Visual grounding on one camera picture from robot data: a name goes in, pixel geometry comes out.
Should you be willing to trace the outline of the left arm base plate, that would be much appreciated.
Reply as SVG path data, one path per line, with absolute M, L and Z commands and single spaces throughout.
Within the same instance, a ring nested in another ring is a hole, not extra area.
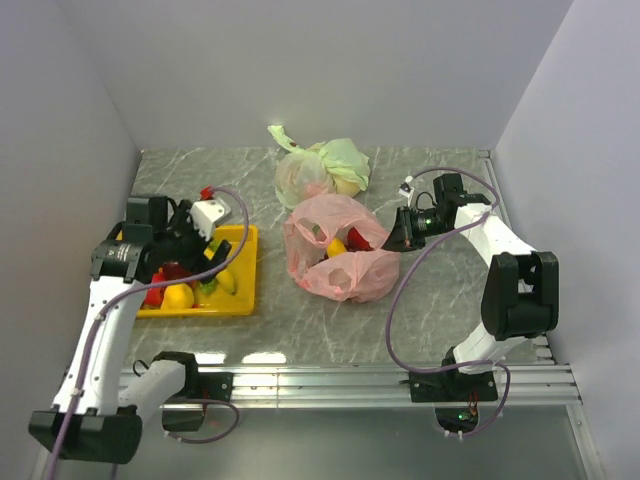
M 185 386 L 169 398 L 169 403 L 199 400 L 220 400 L 229 402 L 233 388 L 234 374 L 231 372 L 188 373 Z

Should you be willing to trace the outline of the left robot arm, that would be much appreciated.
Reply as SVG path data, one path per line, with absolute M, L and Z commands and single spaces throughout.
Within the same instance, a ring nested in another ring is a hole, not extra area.
M 187 280 L 210 280 L 232 260 L 229 245 L 205 250 L 231 209 L 215 196 L 192 202 L 132 196 L 119 222 L 92 253 L 90 296 L 73 360 L 51 406 L 35 411 L 30 435 L 59 460 L 123 465 L 139 446 L 145 422 L 167 400 L 189 402 L 201 390 L 194 355 L 162 352 L 126 389 L 120 371 L 134 321 L 152 277 L 177 263 Z

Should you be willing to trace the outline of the yellow pepper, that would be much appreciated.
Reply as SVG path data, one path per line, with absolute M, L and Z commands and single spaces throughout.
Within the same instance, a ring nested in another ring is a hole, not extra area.
M 191 309 L 195 303 L 193 289 L 187 283 L 167 286 L 160 305 L 162 310 Z

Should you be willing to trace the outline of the pink plastic bag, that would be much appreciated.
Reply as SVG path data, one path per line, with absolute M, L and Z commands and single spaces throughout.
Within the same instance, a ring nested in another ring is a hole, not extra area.
M 331 242 L 345 242 L 351 229 L 371 249 L 331 257 Z M 287 273 L 311 294 L 338 302 L 375 301 L 387 295 L 399 278 L 400 255 L 382 248 L 389 233 L 349 196 L 321 194 L 301 202 L 285 221 L 283 233 Z

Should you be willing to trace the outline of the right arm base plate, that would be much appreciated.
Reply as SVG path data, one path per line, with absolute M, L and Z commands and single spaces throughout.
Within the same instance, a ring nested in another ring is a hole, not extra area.
M 468 375 L 456 369 L 429 375 L 410 373 L 406 383 L 413 403 L 498 400 L 492 372 Z

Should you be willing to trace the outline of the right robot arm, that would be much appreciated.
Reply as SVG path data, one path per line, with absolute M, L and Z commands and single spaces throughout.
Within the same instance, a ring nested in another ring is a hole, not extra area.
M 394 226 L 382 248 L 419 255 L 397 288 L 404 291 L 418 267 L 445 241 L 460 236 L 488 267 L 480 321 L 467 338 L 454 346 L 442 366 L 411 368 L 421 377 L 438 377 L 445 395 L 462 399 L 480 375 L 503 369 L 502 358 L 527 339 L 556 328 L 559 319 L 559 260 L 521 240 L 495 213 L 497 190 L 485 180 L 486 194 L 470 193 L 463 185 L 467 172 L 436 169 L 431 205 L 419 205 L 414 176 L 400 185 L 407 203 L 398 208 Z

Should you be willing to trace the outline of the small red apple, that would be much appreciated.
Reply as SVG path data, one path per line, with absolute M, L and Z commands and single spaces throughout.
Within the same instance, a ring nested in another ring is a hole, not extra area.
M 350 252 L 368 252 L 373 251 L 371 244 L 361 235 L 361 233 L 352 227 L 347 232 L 347 244 L 346 248 Z

